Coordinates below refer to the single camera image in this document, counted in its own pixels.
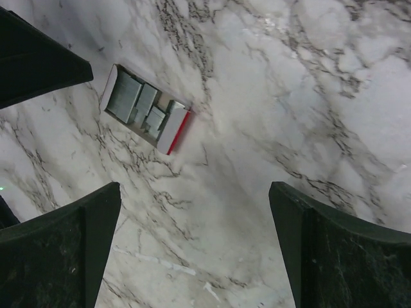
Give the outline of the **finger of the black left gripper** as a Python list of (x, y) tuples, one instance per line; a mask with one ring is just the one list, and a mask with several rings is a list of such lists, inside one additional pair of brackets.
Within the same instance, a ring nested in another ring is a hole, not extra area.
[(93, 80), (88, 61), (1, 8), (1, 108)]

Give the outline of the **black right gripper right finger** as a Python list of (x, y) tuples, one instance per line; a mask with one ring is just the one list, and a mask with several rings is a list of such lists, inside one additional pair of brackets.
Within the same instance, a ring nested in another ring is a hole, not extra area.
[(410, 234), (284, 182), (268, 196), (296, 307), (410, 307)]

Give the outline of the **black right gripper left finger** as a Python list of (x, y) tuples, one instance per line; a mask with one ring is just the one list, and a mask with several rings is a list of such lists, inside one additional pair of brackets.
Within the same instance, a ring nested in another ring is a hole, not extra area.
[(20, 222), (1, 201), (1, 307), (94, 307), (121, 208), (111, 182)]

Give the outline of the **staple box tray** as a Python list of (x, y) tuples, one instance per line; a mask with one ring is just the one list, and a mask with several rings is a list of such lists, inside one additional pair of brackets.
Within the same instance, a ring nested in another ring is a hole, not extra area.
[(165, 155), (178, 144), (192, 113), (190, 104), (121, 64), (110, 70), (100, 109)]

